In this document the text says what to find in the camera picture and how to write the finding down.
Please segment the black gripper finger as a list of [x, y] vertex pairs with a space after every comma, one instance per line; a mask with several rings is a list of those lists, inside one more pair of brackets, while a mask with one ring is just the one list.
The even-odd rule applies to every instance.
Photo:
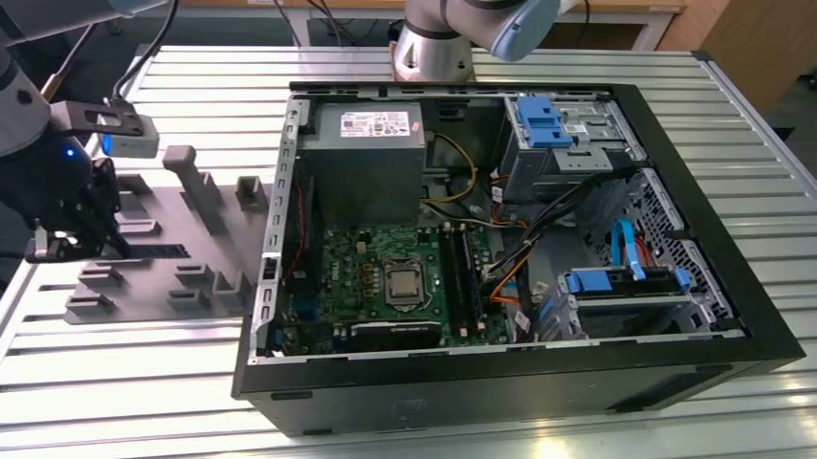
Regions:
[[122, 202], [114, 162], [107, 157], [80, 160], [87, 177], [75, 199], [78, 238], [98, 252], [110, 248], [115, 256], [130, 256], [131, 246], [116, 221]]
[[28, 263], [126, 258], [126, 239], [112, 214], [104, 217], [80, 214], [76, 230], [50, 230], [39, 219], [28, 219], [26, 224], [34, 231], [24, 252]]

